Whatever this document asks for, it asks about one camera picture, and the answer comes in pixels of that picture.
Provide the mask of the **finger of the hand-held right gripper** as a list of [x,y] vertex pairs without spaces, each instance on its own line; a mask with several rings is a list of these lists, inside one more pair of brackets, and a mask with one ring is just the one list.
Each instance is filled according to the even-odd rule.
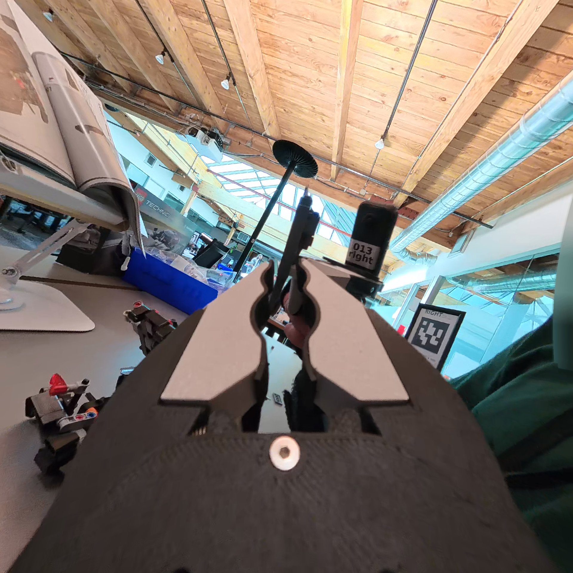
[[362,302],[362,276],[351,269],[332,265],[323,260],[309,259],[309,293],[318,301],[339,302],[343,299],[337,289],[344,290]]

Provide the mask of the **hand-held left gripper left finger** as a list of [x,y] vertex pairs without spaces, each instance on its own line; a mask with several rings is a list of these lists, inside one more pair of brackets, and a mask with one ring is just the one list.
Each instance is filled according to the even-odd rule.
[[205,309],[160,403],[206,406],[257,426],[268,392],[262,335],[270,316],[274,262],[261,264]]

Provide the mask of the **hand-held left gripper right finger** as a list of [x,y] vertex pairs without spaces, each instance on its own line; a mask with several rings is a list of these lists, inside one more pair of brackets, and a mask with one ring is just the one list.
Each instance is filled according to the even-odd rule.
[[330,418],[342,410],[404,405],[409,395],[362,303],[320,268],[300,259],[303,293],[315,320],[304,364],[316,383],[315,404]]

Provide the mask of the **grey lego wing assembly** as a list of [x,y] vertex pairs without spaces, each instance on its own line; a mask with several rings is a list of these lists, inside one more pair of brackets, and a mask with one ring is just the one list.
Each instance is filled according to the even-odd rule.
[[297,264],[301,251],[306,250],[312,245],[319,221],[320,215],[312,209],[312,197],[308,192],[308,188],[305,188],[292,221],[283,257],[278,266],[273,290],[269,295],[269,311],[271,316],[273,316],[282,305],[281,293],[289,277],[291,267]]

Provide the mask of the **grey lego vehicle model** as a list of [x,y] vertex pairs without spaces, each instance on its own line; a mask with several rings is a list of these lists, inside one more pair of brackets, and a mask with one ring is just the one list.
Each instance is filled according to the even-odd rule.
[[[140,300],[123,316],[137,334],[144,356],[178,327],[176,319],[165,318]],[[62,467],[73,460],[87,431],[110,401],[111,396],[97,398],[89,389],[87,378],[67,383],[60,374],[53,374],[47,387],[26,398],[25,416],[35,420],[42,438],[34,457],[41,475],[61,475]]]

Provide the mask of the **lego set box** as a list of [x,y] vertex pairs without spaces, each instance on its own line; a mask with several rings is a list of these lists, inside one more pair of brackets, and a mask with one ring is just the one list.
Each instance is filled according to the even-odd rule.
[[176,211],[153,193],[139,184],[134,192],[139,202],[139,210],[144,229],[144,247],[157,248],[175,254],[182,254],[189,244],[210,244],[214,241],[205,233],[199,233],[190,219]]

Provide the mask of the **framed white sign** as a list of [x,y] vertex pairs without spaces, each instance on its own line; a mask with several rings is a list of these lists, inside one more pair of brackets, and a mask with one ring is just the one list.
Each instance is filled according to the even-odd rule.
[[438,372],[442,372],[465,316],[464,311],[419,304],[405,333],[405,340]]

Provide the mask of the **blue plastic bin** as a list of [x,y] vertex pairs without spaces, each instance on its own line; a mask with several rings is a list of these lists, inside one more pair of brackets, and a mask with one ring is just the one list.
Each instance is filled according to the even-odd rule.
[[216,289],[150,254],[144,255],[137,247],[131,252],[123,279],[188,315],[204,309],[218,296]]

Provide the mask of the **clear plastic bags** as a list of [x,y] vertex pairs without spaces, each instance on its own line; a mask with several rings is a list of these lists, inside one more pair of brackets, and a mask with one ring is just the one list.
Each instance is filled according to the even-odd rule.
[[217,290],[218,293],[222,293],[234,285],[235,273],[233,271],[201,267],[189,257],[155,247],[147,248],[146,255],[147,257],[155,257],[162,263]]

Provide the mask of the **black pillar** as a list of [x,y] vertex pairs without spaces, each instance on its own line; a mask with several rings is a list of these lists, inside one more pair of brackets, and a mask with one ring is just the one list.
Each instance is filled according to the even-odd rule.
[[237,282],[238,280],[238,276],[240,276],[240,272],[241,272],[241,268],[243,267],[244,263],[247,260],[248,255],[250,254],[250,252],[252,251],[252,248],[254,247],[254,243],[256,241],[256,239],[258,238],[258,236],[260,235],[264,225],[266,224],[269,215],[271,215],[271,212],[275,206],[275,204],[278,202],[278,199],[281,196],[281,193],[283,192],[283,189],[285,187],[285,185],[287,184],[291,174],[293,173],[295,167],[297,165],[297,162],[295,160],[291,160],[288,163],[288,166],[285,169],[285,173],[283,175],[283,177],[281,178],[274,194],[272,195],[272,197],[270,198],[261,219],[258,221],[257,225],[254,228],[254,231],[252,233],[252,235],[250,236],[249,240],[247,241],[247,244],[244,248],[244,250],[242,251],[237,263],[234,265],[233,267],[233,272],[235,273],[235,277],[233,279],[233,282]]

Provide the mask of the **black finned lamp head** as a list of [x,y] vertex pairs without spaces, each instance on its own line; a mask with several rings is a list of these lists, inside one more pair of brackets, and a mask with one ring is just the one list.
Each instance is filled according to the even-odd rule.
[[277,140],[272,146],[273,156],[285,169],[291,169],[296,176],[311,179],[318,174],[315,158],[303,147],[289,140]]

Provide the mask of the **white book stand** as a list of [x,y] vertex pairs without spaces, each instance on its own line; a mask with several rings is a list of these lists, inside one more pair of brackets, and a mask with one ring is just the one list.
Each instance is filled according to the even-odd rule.
[[129,187],[99,185],[85,195],[4,154],[1,154],[1,190],[11,198],[43,205],[72,218],[34,250],[1,269],[1,330],[93,330],[94,322],[61,291],[43,283],[22,282],[21,278],[91,224],[116,230],[131,229],[134,235],[139,235],[139,207],[133,192]]

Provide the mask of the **person's green shirt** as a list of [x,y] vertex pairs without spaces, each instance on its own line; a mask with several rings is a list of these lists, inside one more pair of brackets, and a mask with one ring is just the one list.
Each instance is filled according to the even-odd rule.
[[515,505],[562,572],[572,572],[572,332],[554,357],[551,316],[450,381],[472,412]]

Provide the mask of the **white ceiling projector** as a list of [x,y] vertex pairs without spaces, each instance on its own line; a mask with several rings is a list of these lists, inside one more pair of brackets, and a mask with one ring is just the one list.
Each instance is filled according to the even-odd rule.
[[183,131],[183,138],[192,145],[197,153],[214,162],[223,160],[224,141],[215,131],[205,131],[199,127],[188,127]]

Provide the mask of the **instruction booklet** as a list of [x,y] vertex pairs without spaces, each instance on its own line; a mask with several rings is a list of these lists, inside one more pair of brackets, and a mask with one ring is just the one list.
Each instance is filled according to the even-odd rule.
[[102,104],[14,1],[1,1],[1,193],[129,230],[143,248]]

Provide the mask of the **silver air duct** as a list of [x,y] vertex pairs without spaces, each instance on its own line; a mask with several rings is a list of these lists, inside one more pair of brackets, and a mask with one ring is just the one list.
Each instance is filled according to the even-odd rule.
[[537,153],[572,125],[572,72],[512,126],[470,168],[432,201],[409,226],[390,242],[389,250],[412,264],[434,264],[437,257],[415,253],[408,246],[453,214],[510,170]]
[[497,292],[531,292],[554,290],[557,279],[556,269],[527,270],[523,274],[500,275],[495,278],[450,277],[448,282],[465,290],[479,294]]

